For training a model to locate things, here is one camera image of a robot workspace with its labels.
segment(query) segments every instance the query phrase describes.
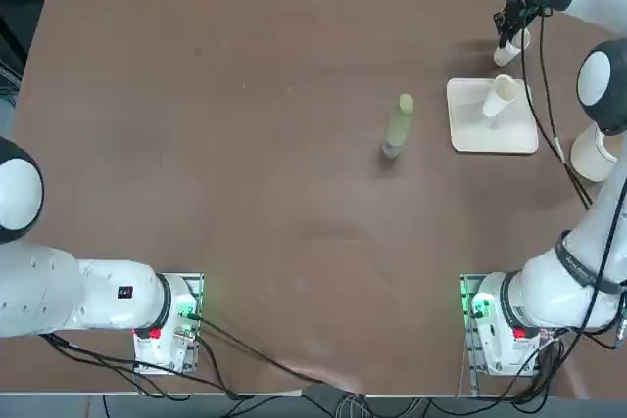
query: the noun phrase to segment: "equipment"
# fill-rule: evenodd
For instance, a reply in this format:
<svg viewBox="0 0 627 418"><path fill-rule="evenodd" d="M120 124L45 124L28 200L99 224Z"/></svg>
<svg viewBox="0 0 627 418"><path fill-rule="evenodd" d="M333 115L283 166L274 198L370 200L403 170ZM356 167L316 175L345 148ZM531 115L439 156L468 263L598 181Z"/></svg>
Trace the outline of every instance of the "equipment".
<svg viewBox="0 0 627 418"><path fill-rule="evenodd" d="M132 329L136 359L181 372L198 325L183 316L198 313L190 284L134 261L76 260L18 241L41 213L43 188L34 159L0 138L0 337Z"/></svg>
<svg viewBox="0 0 627 418"><path fill-rule="evenodd" d="M625 34L624 7L625 0L506 0L503 11L495 15L499 44L505 46L518 31L551 10ZM625 39L597 46L579 70L577 96L605 135L627 129L626 76ZM558 140L554 149L563 156ZM614 322L624 323L618 321L627 279L624 207L617 209L615 227L612 215L617 202L623 204L626 179L627 144L623 144L599 196L571 232L562 233L553 247L527 261L522 270L491 273L484 279L472 301L472 313L490 374L516 374L537 353L541 336L550 331L571 329L579 332L578 340L585 328L608 330Z"/></svg>

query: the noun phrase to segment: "white cup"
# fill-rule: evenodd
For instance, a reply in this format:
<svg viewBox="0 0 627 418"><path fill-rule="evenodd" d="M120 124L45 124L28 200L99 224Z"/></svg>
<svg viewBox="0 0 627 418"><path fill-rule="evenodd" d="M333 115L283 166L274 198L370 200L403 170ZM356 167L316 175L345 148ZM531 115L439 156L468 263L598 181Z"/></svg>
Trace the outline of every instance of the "white cup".
<svg viewBox="0 0 627 418"><path fill-rule="evenodd" d="M507 105L518 98L520 87L509 75L499 75L494 79L490 93L483 101L481 110L487 117L494 117L502 112Z"/></svg>
<svg viewBox="0 0 627 418"><path fill-rule="evenodd" d="M622 136L605 136L592 123L570 149L570 163L577 173L595 183L604 181L616 163Z"/></svg>
<svg viewBox="0 0 627 418"><path fill-rule="evenodd" d="M516 33L513 37L512 42L507 42L504 48L499 48L494 52L494 62L497 66L503 67L511 62L513 58L520 54L523 45L524 38L524 46L525 49L529 47L529 43L531 42L531 35L527 28L521 29Z"/></svg>

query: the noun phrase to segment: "cable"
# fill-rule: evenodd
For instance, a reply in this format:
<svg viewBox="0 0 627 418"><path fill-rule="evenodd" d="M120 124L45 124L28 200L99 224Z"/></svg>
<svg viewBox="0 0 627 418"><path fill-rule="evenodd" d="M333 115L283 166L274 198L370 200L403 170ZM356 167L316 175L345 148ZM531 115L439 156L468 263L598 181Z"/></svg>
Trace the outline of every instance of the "cable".
<svg viewBox="0 0 627 418"><path fill-rule="evenodd" d="M560 158L561 156L563 156L563 150L561 149L561 146L559 144L559 138L557 137L557 129L555 127L555 117L553 114L553 105L551 102L551 91L549 89L549 79L547 76L547 69L545 67L545 17L546 14L543 12L540 15L540 70L542 72L542 79L545 85L545 96L547 99L547 111L549 112L549 123L551 125L551 133L553 135L554 138L554 142L555 142L555 148L557 150L559 150L559 154L560 154ZM562 162L564 164L564 166L566 166L566 172L568 172L568 169L572 170L572 166L570 166L570 164L568 164L567 162ZM575 184L578 188L579 188L579 192L581 193L581 195L583 196L583 199L586 200L586 202L588 203L588 205L592 204L592 198L590 197L590 195L588 194L588 192L586 191L586 189L584 188L583 184L581 183L581 181L579 180L579 178L577 178L576 174L573 173L573 184Z"/></svg>
<svg viewBox="0 0 627 418"><path fill-rule="evenodd" d="M526 61L525 61L525 50L526 50L526 48L525 48L524 41L522 41L521 46L522 47L520 49L520 63L522 65L522 81L524 83L524 87L523 88L525 89L525 96L527 98L527 103L529 104L529 109L531 110L531 115L533 116L534 121L536 122L536 126L540 130L540 134L542 135L543 139L545 140L545 142L549 146L549 149L551 150L551 152L553 152L553 154L559 159L559 161L564 164L564 168L566 170L566 174L568 175L568 178L570 179L570 182L573 185L575 193L577 194L577 196L581 200L581 203L584 206L584 208L587 210L589 208L588 201L587 201L586 197L579 190L579 186L576 183L578 181L577 177L572 173L569 165L564 163L564 161L562 160L561 156L559 155L559 152L555 148L554 143L552 143L551 140L549 139L549 136L547 135L547 131L545 130L545 128L542 125L542 123L540 123L540 119L538 118L538 114L536 113L536 110L535 110L535 108L534 108L534 106L533 106L533 104L531 102L531 96L529 95L529 85L528 85L529 82L527 80L527 69L526 69Z"/></svg>
<svg viewBox="0 0 627 418"><path fill-rule="evenodd" d="M560 341L559 342L559 353L557 354L557 357L560 357L563 354L563 348L564 348L564 345ZM549 350L549 356L550 356L549 361L553 362L553 348L551 348ZM524 408L520 408L520 406L515 404L515 403L512 403L511 406L513 406L520 413L524 413L526 415L535 415L536 413L540 413L542 411L542 409L545 407L545 405L547 404L547 400L549 399L549 387L550 387L550 384L547 384L547 386L545 387L545 395L542 398L542 401L533 410L525 410Z"/></svg>
<svg viewBox="0 0 627 418"><path fill-rule="evenodd" d="M224 393L226 394L226 396L228 396L231 400L240 400L242 397L237 392L227 387L226 384L224 383L224 379L222 379L222 375L219 372L216 355L214 354L214 351L212 350L212 348L209 346L209 343L207 343L205 339L203 339L200 336L198 336L196 339L198 340L198 343L200 343L200 346L203 347L203 349L209 355L209 359L211 360L212 365L214 366L214 371L216 371L217 382L224 389Z"/></svg>
<svg viewBox="0 0 627 418"><path fill-rule="evenodd" d="M604 342L602 342L601 340L599 340L597 337L595 337L594 335L591 335L588 332L584 332L584 336L588 339L588 340L592 340L593 342L595 342L597 345L599 345L601 348L605 348L608 349L610 351L614 351L615 349L617 349L617 347L615 345L607 345Z"/></svg>
<svg viewBox="0 0 627 418"><path fill-rule="evenodd" d="M427 400L427 406L424 407L424 411L422 412L422 417L421 418L426 418L427 417L427 411L429 411L429 407L431 406L431 399L429 398L429 400Z"/></svg>
<svg viewBox="0 0 627 418"><path fill-rule="evenodd" d="M233 416L233 413L235 413L235 411L237 410L237 408L239 408L240 406L242 406L244 404L246 400L242 400L238 403L235 403L235 406L233 406L230 410L228 410L226 412L225 415L222 415L223 418L228 418L229 416Z"/></svg>
<svg viewBox="0 0 627 418"><path fill-rule="evenodd" d="M59 347L59 345L57 345L55 343L55 340L53 340L52 338L49 337L54 337L55 335L42 335L42 338L53 348L55 349L60 355L71 359L75 362L81 363L81 364L89 364L89 365L93 365L96 367L103 367L106 369L109 369L115 373L117 373L118 375L120 375L125 381L127 381L129 384L133 385L139 392L143 393L144 395L148 396L149 398L167 398L171 401L186 401L190 398L190 396L188 397L175 397L172 395L169 395L168 393L164 392L163 389L161 389L152 379L146 377L145 375L136 372L132 369L126 368L126 367L122 367L122 366L114 366L111 365L109 363L107 363L106 361L102 360L102 359L96 359L96 361L91 361L89 359L83 359L80 357L76 357L73 354L69 354L67 351L63 351L61 349L61 347ZM139 384L137 384L137 382L133 381L132 379L130 379L129 377L125 376L124 374L122 374L121 371L124 371L127 374L131 374L134 375L136 377L139 377L143 380L145 380L146 382L148 382L159 394L155 395L151 392L148 392L145 388L143 388L142 386L140 386Z"/></svg>
<svg viewBox="0 0 627 418"><path fill-rule="evenodd" d="M90 356L90 357L92 357L92 358L94 358L96 360L104 360L106 362L114 362L114 363L116 362L116 363L119 363L119 364L128 364L128 365L131 365L133 368L136 367L136 366L144 366L144 367L149 367L149 368L152 368L152 369L158 369L160 371L164 371L164 372L168 372L170 374L173 374L174 376L181 377L183 379L187 379L187 380L192 381L192 382L197 382L197 383L200 383L200 384L205 384L205 385L208 385L208 386L212 386L212 387L214 387L216 389L219 389L222 392L226 392L226 391L224 391L222 389L222 387L219 384L216 384L216 383L214 383L212 381L208 381L206 379L201 379L201 378L195 377L195 376L190 376L189 374L185 374L185 373L182 373L182 372L172 371L171 369L168 369L166 367L163 367L163 366L160 366L160 365L157 365L157 364L151 364L149 362L138 361L136 359L123 359L123 358L119 358L119 357L111 357L111 356L107 356L106 354L101 354L99 352L91 351L89 349L75 347L75 346L71 345L70 342L68 342L67 340L65 340L65 339L63 339L63 338L61 338L61 337L59 337L58 335L55 335L55 334L42 335L41 337L44 338L44 340L46 340L48 342L48 344L51 345L53 348L58 347L58 348L55 348L56 350L59 350L59 348L69 349L69 350L77 352L79 354ZM145 377L143 374L135 372L135 371L132 371L132 373L134 373L136 375L139 375L142 378L144 378L145 380L150 382L150 379Z"/></svg>
<svg viewBox="0 0 627 418"><path fill-rule="evenodd" d="M232 335L232 334L228 333L226 330L218 327L215 323L207 320L206 318L201 317L200 315L196 315L194 313L191 313L191 314L187 315L187 318L189 318L191 320L197 320L197 321L202 322L205 325L213 328L217 332L223 334L229 340L235 342L237 345L239 345L240 347L242 347L246 351L248 351L248 352L252 353L253 355L257 356L258 358L263 359L264 361L272 364L274 367L282 370L283 372L287 372L288 374L291 374L292 376L294 376L294 377L296 377L298 379L301 379L303 381L308 381L308 382L311 382L311 383L314 383L314 384L323 384L323 382L320 381L319 379L316 379L314 377L308 376L307 374L302 374L300 372L297 372L294 369L291 369L291 368L289 368L287 366L284 366L280 362L272 359L271 357L263 354L262 352L259 352L256 349L249 347L244 342L242 342L239 338L237 338L235 335Z"/></svg>
<svg viewBox="0 0 627 418"><path fill-rule="evenodd" d="M333 414L328 411L326 408L324 408L322 405L320 405L319 403L317 403L315 400L309 398L306 395L301 395L301 398L303 398L304 400L308 401L309 403L311 403L313 406L315 406L318 410L323 411L325 415L330 416L331 418L333 418Z"/></svg>
<svg viewBox="0 0 627 418"><path fill-rule="evenodd" d="M497 398L494 399L494 402L488 406L484 406L482 408L477 408L476 410L471 410L471 411L466 411L466 412L462 412L462 413L457 413L454 411L448 411L443 409L442 407L440 407L440 405L438 405L435 401L433 401L433 399L430 399L430 403L437 408L438 410L440 410L442 413L445 413L447 415L451 415L451 416L470 416L470 415L474 415L476 413L481 413L482 411L487 411L487 410L491 410L492 408L496 407L497 405L503 403L504 401L508 401L506 396L509 393L509 391L511 390L511 388L513 387L514 383L516 382L516 380L520 377L520 374L522 373L522 371L525 369L525 367L527 366L527 364L529 364L529 361L531 361L531 359L533 359L534 357L536 357L536 355L538 355L540 353L540 351L542 351L544 348L546 348L547 346L552 345L555 341L557 341L557 338L553 338L552 340L549 340L548 342L546 342L545 344L541 345L539 348L536 348L527 358L527 360L525 360L525 362L522 363L522 365L520 366L520 369L518 369L518 372L516 372L516 374L513 376L513 379L511 379L511 382L509 382L509 385L507 386L507 388L505 389L505 391L499 395Z"/></svg>
<svg viewBox="0 0 627 418"><path fill-rule="evenodd" d="M361 400L363 403L363 406L365 407L366 411L370 414L370 416L372 416L372 418L401 418L402 416L405 416L408 413L411 413L412 411L415 410L415 408L420 404L420 399L419 398L414 398L411 403L405 407L405 409L399 413L396 413L394 415L379 415L376 414L372 411L372 408L370 408L370 405L368 404L365 395L361 396Z"/></svg>
<svg viewBox="0 0 627 418"><path fill-rule="evenodd" d="M109 414L109 407L107 406L107 398L102 395L102 406L105 409L105 416L107 418L111 418L111 415Z"/></svg>
<svg viewBox="0 0 627 418"><path fill-rule="evenodd" d="M625 308L625 301L626 300L627 300L627 292L623 292L620 295L620 300L618 301L618 309L616 310L616 315L614 315L614 318L612 318L611 322L609 322L607 325L605 325L600 330L596 330L594 332L587 332L588 335L590 335L592 337L595 337L595 336L598 336L598 335L602 335L603 333L607 333L609 330L614 328L616 326L616 324L618 323L618 321L620 320L620 317L621 317L622 312L623 312L623 308Z"/></svg>
<svg viewBox="0 0 627 418"><path fill-rule="evenodd" d="M251 406L250 408L246 408L245 410L242 411L238 411L237 413L233 413L231 410L228 412L228 414L226 415L222 415L220 416L220 418L235 418L236 416L240 416L243 415L244 413L248 413L250 411L253 411L257 408L259 408L262 405L265 405L266 403L270 403L271 401L275 401L275 400L279 400L281 397L280 396L271 396L270 398L266 398L265 400L260 401L259 403Z"/></svg>

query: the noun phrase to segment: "brown table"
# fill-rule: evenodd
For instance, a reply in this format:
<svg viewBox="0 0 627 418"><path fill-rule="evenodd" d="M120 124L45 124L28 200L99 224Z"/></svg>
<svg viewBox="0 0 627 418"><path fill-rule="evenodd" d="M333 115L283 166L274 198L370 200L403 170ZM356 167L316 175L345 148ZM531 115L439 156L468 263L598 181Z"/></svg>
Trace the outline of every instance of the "brown table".
<svg viewBox="0 0 627 418"><path fill-rule="evenodd" d="M454 395L459 275L519 268L583 213L544 144L532 157L460 155L451 146L446 82L495 76L492 14L501 7L46 0L13 135L47 184L28 239L77 257L203 271L206 315L338 387ZM546 117L532 34L531 86ZM573 19L548 21L566 145L587 122L578 68L602 39ZM507 71L520 76L518 63ZM415 98L415 121L390 166L378 148L402 92ZM125 332L67 336L132 354ZM303 386L213 344L239 391ZM622 377L626 355L582 345L552 393L623 398L621 382L607 378ZM2 340L0 363L11 371L0 374L2 391L129 390L37 338ZM213 377L205 358L199 374ZM490 382L482 392L503 389Z"/></svg>

